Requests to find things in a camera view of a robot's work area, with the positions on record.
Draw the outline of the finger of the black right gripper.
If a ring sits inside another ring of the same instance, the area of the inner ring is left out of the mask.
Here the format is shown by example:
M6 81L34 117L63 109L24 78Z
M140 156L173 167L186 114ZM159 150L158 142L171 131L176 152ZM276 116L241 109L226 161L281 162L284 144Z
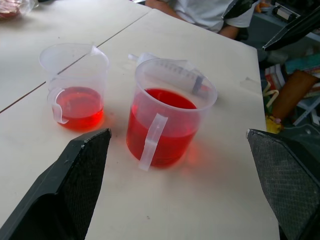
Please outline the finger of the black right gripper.
M252 8L258 0L233 0L222 15L223 20L237 18Z
M262 49L274 51L293 44L304 38L310 32L320 28L320 7L308 15L300 16L283 27Z

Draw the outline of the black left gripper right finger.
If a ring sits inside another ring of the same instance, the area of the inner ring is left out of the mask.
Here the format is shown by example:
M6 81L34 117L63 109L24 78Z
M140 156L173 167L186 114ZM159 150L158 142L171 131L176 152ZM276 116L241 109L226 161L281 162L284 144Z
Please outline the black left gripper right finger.
M257 129L246 133L260 185L282 240L320 238L320 162L299 142Z

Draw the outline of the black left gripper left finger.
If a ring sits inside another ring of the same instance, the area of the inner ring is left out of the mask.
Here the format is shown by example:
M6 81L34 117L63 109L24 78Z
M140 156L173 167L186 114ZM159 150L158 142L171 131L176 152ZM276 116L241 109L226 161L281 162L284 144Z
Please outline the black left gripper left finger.
M2 240L83 240L101 191L108 128L72 139L0 229Z

